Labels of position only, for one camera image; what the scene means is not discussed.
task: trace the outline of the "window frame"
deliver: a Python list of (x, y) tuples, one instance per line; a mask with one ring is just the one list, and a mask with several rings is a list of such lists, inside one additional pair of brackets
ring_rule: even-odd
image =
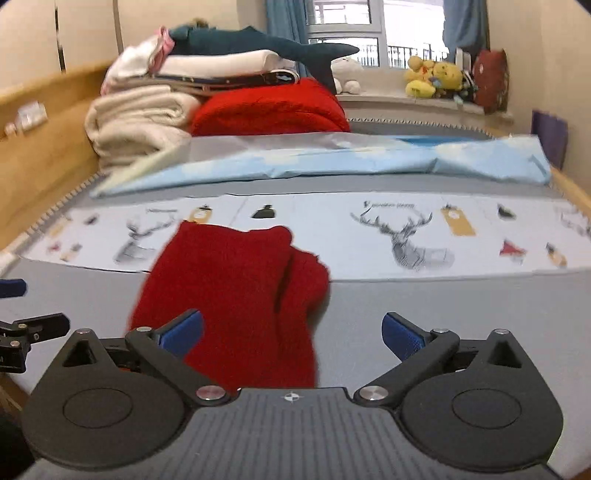
[[(306, 24), (309, 15), (314, 15), (313, 1), (301, 0), (306, 9)], [(379, 67), (368, 69), (389, 69), (388, 42), (384, 28), (384, 0), (368, 0), (370, 24), (320, 24), (307, 25), (308, 39), (315, 38), (377, 38)]]
[[(318, 37), (317, 34), (350, 32), (350, 33), (381, 33), (382, 25), (384, 24), (384, 0), (367, 0), (369, 6), (369, 17), (371, 22), (369, 24), (349, 24), (349, 23), (328, 23), (328, 24), (308, 24), (308, 17), (314, 15), (313, 0), (302, 0), (306, 8), (306, 26), (308, 34)], [(356, 37), (357, 35), (347, 35), (348, 37)]]

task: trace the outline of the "white blanket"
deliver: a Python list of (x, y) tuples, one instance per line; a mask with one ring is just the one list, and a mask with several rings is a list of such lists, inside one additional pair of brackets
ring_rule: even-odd
[(182, 128), (201, 102), (186, 93), (172, 92), (167, 85), (134, 88), (97, 98), (90, 104), (85, 128), (94, 141), (100, 129), (112, 121), (147, 121)]
[(97, 98), (85, 128), (100, 167), (109, 171), (187, 140), (183, 131), (201, 102), (166, 85), (141, 87)]
[(147, 121), (113, 121), (93, 140), (100, 157), (100, 170), (111, 172), (150, 155), (159, 155), (189, 141), (191, 134), (176, 127)]
[(230, 55), (169, 55), (158, 72), (198, 78), (255, 75), (279, 69), (293, 69), (295, 62), (282, 59), (271, 50), (255, 50)]

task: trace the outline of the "blue gripper pad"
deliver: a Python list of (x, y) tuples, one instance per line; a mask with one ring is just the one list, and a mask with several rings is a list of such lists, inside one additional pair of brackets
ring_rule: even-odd
[(400, 361), (425, 347), (431, 335), (396, 313), (387, 313), (382, 320), (382, 340)]
[(201, 339), (203, 317), (197, 310), (189, 310), (157, 330), (158, 344), (171, 354), (184, 358)]
[(27, 292), (27, 283), (22, 278), (0, 280), (0, 299), (22, 297)]

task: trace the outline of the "pink cloth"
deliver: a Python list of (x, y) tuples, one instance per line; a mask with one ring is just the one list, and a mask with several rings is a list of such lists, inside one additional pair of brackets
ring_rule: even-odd
[(160, 44), (160, 49), (154, 55), (152, 65), (148, 66), (148, 73), (158, 73), (160, 68), (162, 68), (164, 60), (166, 60), (166, 57), (168, 57), (174, 48), (174, 40), (170, 38), (168, 28), (160, 27), (157, 34), (162, 38), (162, 42), (158, 42)]
[(174, 40), (166, 27), (160, 27), (155, 35), (140, 45), (127, 47), (107, 71), (100, 94), (111, 93), (118, 82), (130, 77), (158, 73), (173, 47)]

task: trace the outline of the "stuffed animal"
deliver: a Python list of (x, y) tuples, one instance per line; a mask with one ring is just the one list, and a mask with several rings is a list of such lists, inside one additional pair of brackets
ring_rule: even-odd
[(352, 93), (359, 95), (361, 85), (359, 84), (359, 74), (363, 72), (361, 64), (351, 57), (343, 57), (332, 61), (330, 66), (333, 77), (335, 77), (336, 93)]
[(412, 56), (408, 59), (409, 70), (404, 73), (408, 85), (406, 94), (411, 97), (432, 98), (437, 89), (462, 89), (462, 71), (448, 61), (423, 60)]

